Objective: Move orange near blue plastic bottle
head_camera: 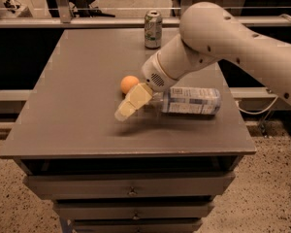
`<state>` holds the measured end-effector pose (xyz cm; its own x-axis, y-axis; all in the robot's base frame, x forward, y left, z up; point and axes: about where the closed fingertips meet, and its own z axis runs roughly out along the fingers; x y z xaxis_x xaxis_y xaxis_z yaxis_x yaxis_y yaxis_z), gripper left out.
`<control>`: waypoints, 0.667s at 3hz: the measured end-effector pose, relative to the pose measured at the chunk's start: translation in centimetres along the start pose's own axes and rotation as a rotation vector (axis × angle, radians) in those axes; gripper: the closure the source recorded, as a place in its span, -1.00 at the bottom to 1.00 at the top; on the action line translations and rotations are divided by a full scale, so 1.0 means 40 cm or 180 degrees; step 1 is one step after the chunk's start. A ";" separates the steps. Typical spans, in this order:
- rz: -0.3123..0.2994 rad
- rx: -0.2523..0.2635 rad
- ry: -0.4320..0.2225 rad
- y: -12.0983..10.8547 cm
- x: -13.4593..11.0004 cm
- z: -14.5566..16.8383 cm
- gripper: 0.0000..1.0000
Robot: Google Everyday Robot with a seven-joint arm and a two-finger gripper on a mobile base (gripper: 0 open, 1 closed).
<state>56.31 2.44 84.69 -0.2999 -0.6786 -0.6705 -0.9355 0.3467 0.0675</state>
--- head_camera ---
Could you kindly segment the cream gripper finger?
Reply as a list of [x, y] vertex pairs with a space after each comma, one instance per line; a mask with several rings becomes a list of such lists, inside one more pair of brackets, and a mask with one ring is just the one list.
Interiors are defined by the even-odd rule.
[[126, 94], [125, 99], [119, 104], [114, 116], [119, 121], [124, 121], [138, 109], [147, 104], [153, 96], [152, 89], [146, 83], [138, 83]]

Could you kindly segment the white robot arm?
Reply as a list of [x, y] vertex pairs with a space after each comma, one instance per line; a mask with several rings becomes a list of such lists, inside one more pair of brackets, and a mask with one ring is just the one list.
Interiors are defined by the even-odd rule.
[[124, 121], [186, 74], [227, 60], [291, 106], [291, 44], [256, 33], [230, 13], [200, 2], [182, 14], [179, 33], [143, 65], [145, 79], [130, 89], [114, 116]]

